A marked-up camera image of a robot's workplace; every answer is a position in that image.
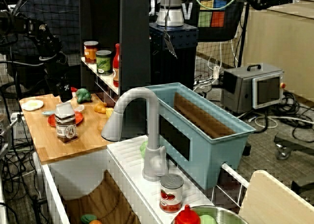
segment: ketchup bottle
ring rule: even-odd
[[[119,64],[120,64],[120,44],[116,44],[116,56],[113,59],[113,85],[115,87],[119,86]]]

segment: stainless steel bowl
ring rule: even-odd
[[[216,219],[218,224],[248,224],[242,217],[238,214],[227,210],[225,208],[219,208],[215,206],[195,206],[191,207],[191,210],[196,212],[198,216],[209,215]]]

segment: blue plastic bin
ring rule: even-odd
[[[147,88],[159,98],[160,115],[190,139],[189,160],[162,136],[160,136],[160,145],[166,146],[167,153],[200,187],[209,189],[217,184],[223,163],[237,169],[247,138],[255,131],[253,127],[180,83],[153,85]],[[216,139],[207,136],[173,109],[176,92],[232,129],[235,134]]]

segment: gray faucet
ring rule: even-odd
[[[146,99],[149,105],[148,144],[145,150],[143,177],[148,181],[159,181],[169,173],[166,160],[166,147],[159,145],[159,100],[155,93],[144,87],[125,92],[117,101],[113,113],[103,127],[102,137],[108,141],[119,141],[122,132],[122,119],[126,106],[137,98]]]

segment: orange fruit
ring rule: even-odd
[[[102,224],[99,220],[93,220],[89,224]]]

